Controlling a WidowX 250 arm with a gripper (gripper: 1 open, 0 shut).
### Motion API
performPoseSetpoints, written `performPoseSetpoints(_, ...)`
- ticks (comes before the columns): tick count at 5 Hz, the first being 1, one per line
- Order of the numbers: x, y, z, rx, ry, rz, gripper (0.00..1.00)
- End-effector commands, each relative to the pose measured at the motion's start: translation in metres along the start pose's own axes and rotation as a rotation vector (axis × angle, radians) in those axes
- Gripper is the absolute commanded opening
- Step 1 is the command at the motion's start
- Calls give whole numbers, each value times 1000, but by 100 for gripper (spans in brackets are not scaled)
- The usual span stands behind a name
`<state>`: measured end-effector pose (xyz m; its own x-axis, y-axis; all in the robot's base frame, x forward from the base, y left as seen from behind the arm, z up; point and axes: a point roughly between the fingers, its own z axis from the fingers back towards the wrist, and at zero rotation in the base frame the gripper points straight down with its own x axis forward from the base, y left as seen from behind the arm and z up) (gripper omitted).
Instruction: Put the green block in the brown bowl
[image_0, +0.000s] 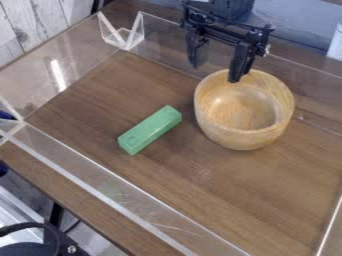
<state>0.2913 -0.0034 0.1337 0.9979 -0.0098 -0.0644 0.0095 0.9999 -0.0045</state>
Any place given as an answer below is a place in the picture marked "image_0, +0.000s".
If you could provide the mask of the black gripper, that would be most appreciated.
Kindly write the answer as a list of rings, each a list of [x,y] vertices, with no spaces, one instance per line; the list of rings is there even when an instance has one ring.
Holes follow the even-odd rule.
[[[235,45],[229,81],[237,83],[249,73],[255,55],[269,54],[269,37],[275,30],[270,23],[249,22],[255,0],[182,0],[181,27],[186,32],[189,61],[199,68],[209,58],[210,38]]]

